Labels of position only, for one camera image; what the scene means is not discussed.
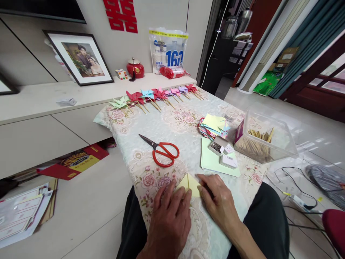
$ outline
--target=rubik's cube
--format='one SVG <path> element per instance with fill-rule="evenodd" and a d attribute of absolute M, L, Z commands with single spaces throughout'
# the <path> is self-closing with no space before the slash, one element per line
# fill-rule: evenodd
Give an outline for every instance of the rubik's cube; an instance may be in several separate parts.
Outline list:
<path fill-rule="evenodd" d="M 126 80 L 128 79 L 127 73 L 125 70 L 123 69 L 115 69 L 115 72 L 118 76 L 118 78 L 120 78 L 121 80 Z"/>

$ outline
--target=tv screen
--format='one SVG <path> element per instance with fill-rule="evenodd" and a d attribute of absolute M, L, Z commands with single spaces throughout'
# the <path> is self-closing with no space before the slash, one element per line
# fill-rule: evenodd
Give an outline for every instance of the tv screen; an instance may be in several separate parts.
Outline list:
<path fill-rule="evenodd" d="M 0 13 L 86 23 L 76 0 L 0 0 Z"/>

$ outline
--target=scissors blade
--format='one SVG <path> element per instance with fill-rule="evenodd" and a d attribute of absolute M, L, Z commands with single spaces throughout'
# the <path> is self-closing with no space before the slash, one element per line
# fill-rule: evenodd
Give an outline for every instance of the scissors blade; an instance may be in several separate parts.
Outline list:
<path fill-rule="evenodd" d="M 141 138 L 145 140 L 147 144 L 153 147 L 153 149 L 156 149 L 156 147 L 158 146 L 158 144 L 154 143 L 152 140 L 148 139 L 147 137 L 144 137 L 143 135 L 140 135 L 140 134 L 139 136 L 141 136 Z"/>

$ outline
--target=scissors handle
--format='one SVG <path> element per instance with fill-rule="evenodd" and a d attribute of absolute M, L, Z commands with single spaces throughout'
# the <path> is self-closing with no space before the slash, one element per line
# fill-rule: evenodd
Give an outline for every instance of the scissors handle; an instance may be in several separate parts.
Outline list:
<path fill-rule="evenodd" d="M 172 146 L 176 149 L 177 151 L 177 155 L 174 156 L 173 154 L 171 154 L 163 145 L 169 145 Z M 166 142 L 159 142 L 158 146 L 160 146 L 169 156 L 171 156 L 172 158 L 178 158 L 180 155 L 180 150 L 177 148 L 177 146 L 175 146 L 174 144 L 171 143 L 166 143 Z"/>
<path fill-rule="evenodd" d="M 163 145 L 169 145 L 169 146 L 174 147 L 176 149 L 176 151 L 177 151 L 177 155 L 176 156 L 172 155 Z M 153 160 L 156 162 L 157 165 L 159 165 L 161 167 L 170 167 L 170 166 L 172 166 L 174 164 L 174 162 L 175 162 L 174 158 L 178 158 L 178 156 L 180 155 L 180 150 L 177 148 L 177 146 L 175 146 L 174 144 L 171 144 L 171 143 L 160 142 L 158 144 L 158 146 L 160 146 L 166 153 L 161 152 L 159 150 L 152 151 Z M 163 155 L 163 156 L 166 156 L 167 158 L 170 158 L 171 159 L 171 163 L 170 164 L 159 163 L 157 158 L 156 158 L 156 153 L 158 153 L 160 155 Z"/>
<path fill-rule="evenodd" d="M 161 154 L 161 155 L 163 155 L 163 156 L 166 156 L 167 158 L 170 158 L 171 159 L 171 163 L 170 164 L 162 164 L 162 163 L 160 163 L 160 162 L 158 162 L 158 160 L 157 160 L 157 158 L 156 158 L 156 152 L 158 153 L 158 154 Z M 170 167 L 170 166 L 172 166 L 173 164 L 174 164 L 174 162 L 175 162 L 175 160 L 171 157 L 171 156 L 169 156 L 168 154 L 166 154 L 166 153 L 163 153 L 163 152 L 161 152 L 161 151 L 159 151 L 159 150 L 156 150 L 156 151 L 152 151 L 152 156 L 153 156 L 153 160 L 156 162 L 156 164 L 157 165 L 159 165 L 160 167 Z"/>

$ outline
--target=black pants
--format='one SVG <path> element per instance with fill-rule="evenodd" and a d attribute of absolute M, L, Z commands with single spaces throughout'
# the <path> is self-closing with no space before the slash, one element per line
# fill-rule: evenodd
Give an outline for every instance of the black pants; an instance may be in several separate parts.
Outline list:
<path fill-rule="evenodd" d="M 290 236 L 285 211 L 276 191 L 266 183 L 260 186 L 244 223 L 267 259 L 289 258 Z M 146 238 L 145 223 L 132 187 L 123 217 L 122 242 L 117 259 L 135 259 Z M 240 258 L 235 246 L 231 247 L 228 258 Z"/>

